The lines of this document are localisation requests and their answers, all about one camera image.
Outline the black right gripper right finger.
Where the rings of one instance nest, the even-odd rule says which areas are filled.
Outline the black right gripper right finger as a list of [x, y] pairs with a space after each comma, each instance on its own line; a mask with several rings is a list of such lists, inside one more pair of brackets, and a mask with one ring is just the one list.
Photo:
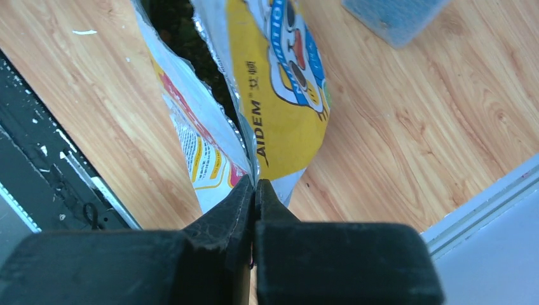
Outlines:
[[259, 304], [443, 304], [425, 242], [387, 222], [303, 222], [268, 180], [255, 191]]

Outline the cat food bag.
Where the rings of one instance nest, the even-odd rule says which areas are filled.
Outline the cat food bag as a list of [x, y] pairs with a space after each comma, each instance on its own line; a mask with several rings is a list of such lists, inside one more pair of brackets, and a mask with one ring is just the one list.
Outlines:
[[195, 37], [224, 77], [237, 123], [160, 38], [142, 1], [132, 6], [202, 212], [245, 175], [269, 180], [287, 205], [322, 145], [331, 105], [299, 1], [193, 1]]

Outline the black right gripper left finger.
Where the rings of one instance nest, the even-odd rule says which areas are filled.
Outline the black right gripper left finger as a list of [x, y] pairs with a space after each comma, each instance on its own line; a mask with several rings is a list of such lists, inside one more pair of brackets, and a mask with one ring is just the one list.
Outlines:
[[253, 186], [179, 231], [52, 231], [1, 266], [2, 304], [248, 304]]

